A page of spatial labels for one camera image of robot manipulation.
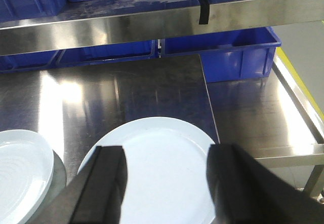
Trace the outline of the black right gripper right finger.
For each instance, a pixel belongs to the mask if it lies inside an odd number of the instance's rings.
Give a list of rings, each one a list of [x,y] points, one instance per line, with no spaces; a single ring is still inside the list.
[[[213,144],[207,181],[215,223],[323,223],[323,205],[294,189],[236,144]]]

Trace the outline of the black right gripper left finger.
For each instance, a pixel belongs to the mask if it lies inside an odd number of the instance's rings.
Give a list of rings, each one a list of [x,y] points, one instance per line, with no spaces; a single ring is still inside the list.
[[[98,146],[79,174],[32,223],[119,223],[128,181],[121,146]]]

